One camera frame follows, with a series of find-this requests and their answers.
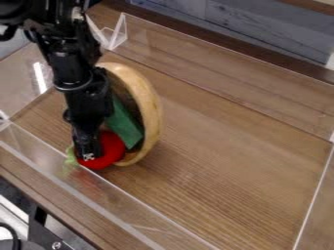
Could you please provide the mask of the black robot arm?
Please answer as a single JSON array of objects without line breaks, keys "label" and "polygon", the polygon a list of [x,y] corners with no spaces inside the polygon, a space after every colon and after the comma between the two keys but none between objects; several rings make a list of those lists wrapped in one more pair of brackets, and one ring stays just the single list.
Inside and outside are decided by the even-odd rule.
[{"label": "black robot arm", "polygon": [[0,41],[21,30],[52,69],[54,89],[66,103],[64,120],[72,126],[78,159],[103,155],[98,127],[112,113],[105,70],[96,65],[100,44],[86,22],[85,0],[0,0]]}]

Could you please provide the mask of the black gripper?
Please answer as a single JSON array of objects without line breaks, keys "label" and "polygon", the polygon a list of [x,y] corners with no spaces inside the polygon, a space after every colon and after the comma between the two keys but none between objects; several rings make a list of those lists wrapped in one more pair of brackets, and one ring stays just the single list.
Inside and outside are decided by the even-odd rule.
[{"label": "black gripper", "polygon": [[111,82],[104,69],[92,71],[92,78],[65,93],[65,120],[72,125],[72,139],[78,159],[89,161],[103,154],[98,127],[113,112]]}]

